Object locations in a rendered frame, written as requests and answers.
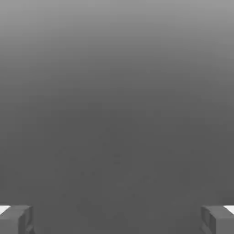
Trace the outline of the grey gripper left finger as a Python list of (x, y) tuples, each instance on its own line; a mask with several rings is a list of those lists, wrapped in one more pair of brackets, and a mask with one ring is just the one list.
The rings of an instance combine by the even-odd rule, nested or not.
[(35, 234), (33, 206), (0, 205), (0, 234)]

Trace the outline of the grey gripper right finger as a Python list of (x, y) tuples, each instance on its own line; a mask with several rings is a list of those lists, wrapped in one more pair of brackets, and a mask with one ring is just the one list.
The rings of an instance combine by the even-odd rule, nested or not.
[(234, 205), (202, 206), (203, 234), (234, 234)]

